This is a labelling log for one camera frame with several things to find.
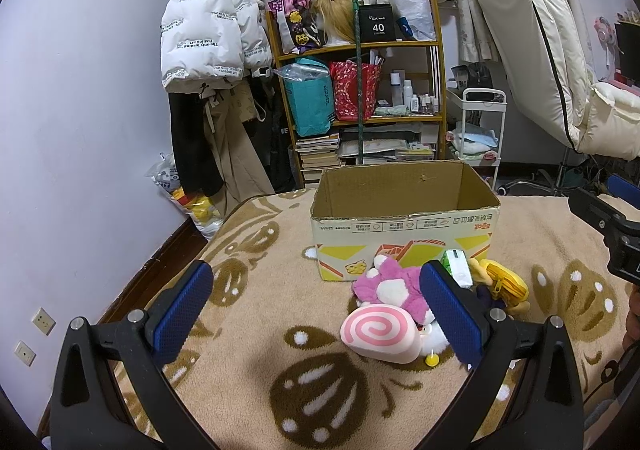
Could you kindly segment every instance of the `pink plush toy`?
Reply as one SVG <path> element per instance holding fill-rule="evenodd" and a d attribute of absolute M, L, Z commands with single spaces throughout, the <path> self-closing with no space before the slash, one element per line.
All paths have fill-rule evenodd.
<path fill-rule="evenodd" d="M 377 255 L 373 266 L 353 283 L 361 305 L 394 305 L 407 311 L 417 324 L 428 326 L 433 322 L 433 313 L 420 292 L 420 268 L 402 268 L 386 255 Z"/>

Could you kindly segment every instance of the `down jacket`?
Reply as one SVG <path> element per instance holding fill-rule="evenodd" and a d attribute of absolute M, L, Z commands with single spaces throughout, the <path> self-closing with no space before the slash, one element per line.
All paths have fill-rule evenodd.
<path fill-rule="evenodd" d="M 271 65 L 256 0 L 170 0 L 162 16 L 162 85 L 169 93 L 210 93 Z"/>

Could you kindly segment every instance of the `electrical outlet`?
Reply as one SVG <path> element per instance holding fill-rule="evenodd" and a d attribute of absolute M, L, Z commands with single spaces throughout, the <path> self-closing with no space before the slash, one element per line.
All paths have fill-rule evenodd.
<path fill-rule="evenodd" d="M 34 353 L 22 340 L 20 340 L 16 345 L 14 353 L 27 367 L 31 367 L 31 364 L 36 357 L 36 353 Z"/>
<path fill-rule="evenodd" d="M 45 336 L 49 336 L 53 326 L 56 324 L 56 321 L 51 318 L 43 308 L 38 309 L 38 312 L 31 321 Z"/>

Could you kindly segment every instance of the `beige blanket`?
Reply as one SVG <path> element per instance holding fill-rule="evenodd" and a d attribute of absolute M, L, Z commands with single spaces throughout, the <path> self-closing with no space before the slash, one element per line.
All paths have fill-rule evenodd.
<path fill-rule="evenodd" d="M 213 293 L 165 374 L 223 450 L 411 450 L 467 372 L 450 350 L 434 369 L 396 366 L 358 357 L 338 340 L 351 286 L 320 279 L 312 199 L 312 191 L 258 198 L 226 220 L 199 256 L 213 267 Z M 626 203 L 609 202 L 640 220 Z M 622 352 L 630 292 L 607 273 L 602 237 L 564 198 L 505 197 L 490 258 L 529 284 L 525 319 L 564 319 L 583 391 L 593 390 Z M 495 428 L 519 370 L 508 372 L 479 435 Z M 156 436 L 118 375 L 140 429 Z"/>

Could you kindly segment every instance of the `finger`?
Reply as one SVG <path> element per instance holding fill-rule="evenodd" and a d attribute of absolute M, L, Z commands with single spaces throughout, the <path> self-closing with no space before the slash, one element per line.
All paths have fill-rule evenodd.
<path fill-rule="evenodd" d="M 633 340 L 640 340 L 640 321 L 638 317 L 631 311 L 626 315 L 626 334 L 628 334 Z"/>
<path fill-rule="evenodd" d="M 622 340 L 622 348 L 623 350 L 627 350 L 629 347 L 631 347 L 634 343 L 636 343 L 635 340 L 633 340 L 633 338 L 627 334 L 625 334 L 625 337 Z"/>
<path fill-rule="evenodd" d="M 640 293 L 637 291 L 629 297 L 629 309 L 631 309 L 631 312 L 636 316 L 640 316 Z"/>

